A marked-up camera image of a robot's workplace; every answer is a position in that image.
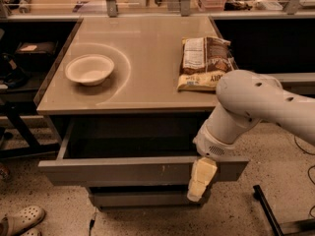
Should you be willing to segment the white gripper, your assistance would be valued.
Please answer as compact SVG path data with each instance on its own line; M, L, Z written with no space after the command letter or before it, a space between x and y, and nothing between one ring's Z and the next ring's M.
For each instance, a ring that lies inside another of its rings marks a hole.
M215 161L223 160L230 155L235 148L235 141L219 140L203 124L193 139L193 144L203 157L193 163L187 198L191 202L198 202L217 173Z

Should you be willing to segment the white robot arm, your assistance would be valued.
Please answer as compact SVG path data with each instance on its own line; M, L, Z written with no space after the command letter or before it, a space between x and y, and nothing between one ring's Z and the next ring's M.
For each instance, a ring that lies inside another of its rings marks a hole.
M193 140L202 157L193 163L187 194L190 201L202 199L217 173L216 163L262 120L315 145L315 99L283 89L276 78L234 70L220 78L216 95L219 103Z

